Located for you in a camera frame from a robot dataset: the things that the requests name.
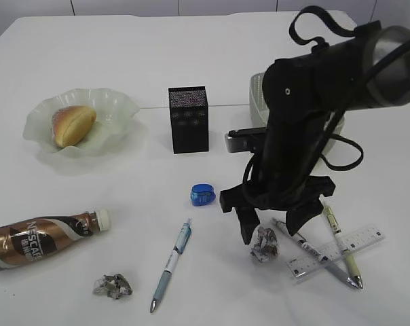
crumpled foil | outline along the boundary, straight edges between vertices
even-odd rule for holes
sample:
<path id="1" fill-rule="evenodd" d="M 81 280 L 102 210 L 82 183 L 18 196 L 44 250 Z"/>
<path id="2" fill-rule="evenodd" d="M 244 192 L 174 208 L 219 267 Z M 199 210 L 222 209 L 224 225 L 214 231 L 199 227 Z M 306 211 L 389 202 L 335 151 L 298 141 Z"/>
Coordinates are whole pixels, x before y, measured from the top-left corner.
<path id="1" fill-rule="evenodd" d="M 278 238 L 273 229 L 258 228 L 258 239 L 253 245 L 250 254 L 261 263 L 271 261 L 278 256 Z"/>
<path id="2" fill-rule="evenodd" d="M 106 295 L 117 300 L 124 295 L 131 295 L 132 289 L 122 274 L 104 275 L 95 282 L 94 294 Z"/>

white cap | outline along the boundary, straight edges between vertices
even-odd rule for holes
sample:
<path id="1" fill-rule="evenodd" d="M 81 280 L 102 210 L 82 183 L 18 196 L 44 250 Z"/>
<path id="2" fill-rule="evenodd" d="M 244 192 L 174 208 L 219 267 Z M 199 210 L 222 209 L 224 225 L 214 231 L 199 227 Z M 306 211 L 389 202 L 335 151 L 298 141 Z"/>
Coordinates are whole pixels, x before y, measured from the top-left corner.
<path id="1" fill-rule="evenodd" d="M 107 231 L 110 229 L 110 214 L 107 209 L 100 209 L 95 211 L 96 218 L 98 220 L 98 226 L 100 231 Z"/>

pen tip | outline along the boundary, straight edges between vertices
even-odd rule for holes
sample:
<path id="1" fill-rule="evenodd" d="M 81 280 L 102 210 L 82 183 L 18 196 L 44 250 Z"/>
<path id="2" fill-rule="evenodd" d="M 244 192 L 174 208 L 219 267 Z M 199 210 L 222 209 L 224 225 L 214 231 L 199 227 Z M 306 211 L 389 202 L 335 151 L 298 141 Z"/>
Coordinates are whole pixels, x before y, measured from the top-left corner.
<path id="1" fill-rule="evenodd" d="M 156 299 L 153 299 L 151 302 L 151 307 L 149 309 L 149 312 L 153 313 L 155 309 L 157 309 L 157 307 L 158 307 L 158 301 Z"/>
<path id="2" fill-rule="evenodd" d="M 347 282 L 348 282 L 348 284 L 350 284 L 353 288 L 355 288 L 355 289 L 359 289 L 360 287 L 357 285 L 357 283 L 356 282 L 354 282 L 350 277 L 349 278 L 347 278 Z"/>
<path id="3" fill-rule="evenodd" d="M 359 289 L 363 289 L 363 282 L 360 276 L 355 277 L 357 285 L 359 286 Z"/>

bowl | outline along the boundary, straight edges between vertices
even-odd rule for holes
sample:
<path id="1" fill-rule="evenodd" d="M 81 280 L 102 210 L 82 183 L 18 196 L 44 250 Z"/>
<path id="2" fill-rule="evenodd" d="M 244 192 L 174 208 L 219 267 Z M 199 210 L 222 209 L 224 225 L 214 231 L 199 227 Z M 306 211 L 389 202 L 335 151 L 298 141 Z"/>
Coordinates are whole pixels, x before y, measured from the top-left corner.
<path id="1" fill-rule="evenodd" d="M 54 113 L 71 105 L 87 105 L 96 111 L 96 121 L 89 133 L 76 145 L 59 148 L 52 133 Z M 35 141 L 41 150 L 64 156 L 100 156 L 131 132 L 130 118 L 139 111 L 127 95 L 108 88 L 76 88 L 48 98 L 28 115 L 23 137 Z"/>

blue pen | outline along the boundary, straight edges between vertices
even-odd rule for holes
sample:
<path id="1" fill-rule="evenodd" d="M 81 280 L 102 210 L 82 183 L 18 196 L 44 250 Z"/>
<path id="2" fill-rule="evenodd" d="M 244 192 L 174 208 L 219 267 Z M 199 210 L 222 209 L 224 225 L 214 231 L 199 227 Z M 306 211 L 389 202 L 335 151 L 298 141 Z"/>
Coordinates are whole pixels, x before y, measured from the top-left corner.
<path id="1" fill-rule="evenodd" d="M 191 219 L 188 219 L 187 222 L 183 224 L 183 228 L 179 233 L 178 239 L 176 240 L 175 246 L 173 247 L 172 253 L 170 254 L 169 260 L 167 261 L 166 267 L 164 268 L 162 277 L 158 282 L 157 289 L 153 294 L 151 308 L 149 309 L 150 313 L 154 312 L 155 309 L 159 306 L 160 302 L 163 300 L 164 293 L 169 284 L 172 273 L 175 269 L 178 258 L 184 252 L 185 245 L 187 244 L 190 235 L 191 235 Z"/>

